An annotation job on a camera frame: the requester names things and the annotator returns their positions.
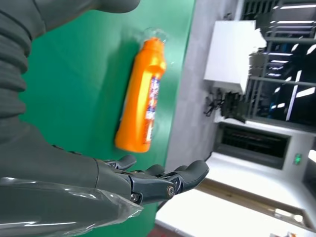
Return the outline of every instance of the plastic bottle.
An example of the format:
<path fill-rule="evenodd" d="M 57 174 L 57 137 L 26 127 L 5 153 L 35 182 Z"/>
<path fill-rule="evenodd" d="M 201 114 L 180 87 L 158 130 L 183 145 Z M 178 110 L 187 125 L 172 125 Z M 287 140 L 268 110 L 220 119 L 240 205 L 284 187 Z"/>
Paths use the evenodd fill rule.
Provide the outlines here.
<path fill-rule="evenodd" d="M 164 50 L 164 40 L 151 37 L 136 56 L 115 137 L 117 148 L 136 153 L 149 149 L 160 80 L 166 71 Z"/>

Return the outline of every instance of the green table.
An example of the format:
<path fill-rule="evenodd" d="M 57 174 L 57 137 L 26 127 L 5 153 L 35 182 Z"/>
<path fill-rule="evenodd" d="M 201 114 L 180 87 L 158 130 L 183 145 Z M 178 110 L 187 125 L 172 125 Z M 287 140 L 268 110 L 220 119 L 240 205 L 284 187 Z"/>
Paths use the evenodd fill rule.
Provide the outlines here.
<path fill-rule="evenodd" d="M 35 40 L 24 76 L 28 89 L 23 120 L 38 127 L 51 144 L 100 159 L 126 152 L 113 145 L 137 38 L 148 27 L 169 34 L 151 149 L 137 154 L 133 169 L 164 165 L 178 84 L 189 35 L 194 0 L 142 0 L 135 11 L 91 11 Z M 153 226 L 156 204 L 139 217 L 94 230 L 87 236 L 145 237 Z"/>

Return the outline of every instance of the robotic hand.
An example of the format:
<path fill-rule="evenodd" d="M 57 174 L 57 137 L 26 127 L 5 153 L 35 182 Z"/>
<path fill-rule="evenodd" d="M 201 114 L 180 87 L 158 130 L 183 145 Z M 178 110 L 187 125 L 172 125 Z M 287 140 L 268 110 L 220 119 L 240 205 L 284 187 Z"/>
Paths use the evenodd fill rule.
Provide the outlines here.
<path fill-rule="evenodd" d="M 105 161 L 106 164 L 120 169 L 117 174 L 130 182 L 130 200 L 137 204 L 168 200 L 196 187 L 208 173 L 208 166 L 198 160 L 189 166 L 180 166 L 173 172 L 164 173 L 161 165 L 153 165 L 145 171 L 124 171 L 136 163 L 136 159 L 128 155 L 118 161 Z"/>
<path fill-rule="evenodd" d="M 18 116 L 21 74 L 32 40 L 90 9 L 123 13 L 140 0 L 0 1 L 0 236 L 71 236 L 126 220 L 138 204 L 192 189 L 208 172 L 203 161 L 164 173 L 154 165 L 126 171 L 132 156 L 102 161 L 47 143 Z"/>

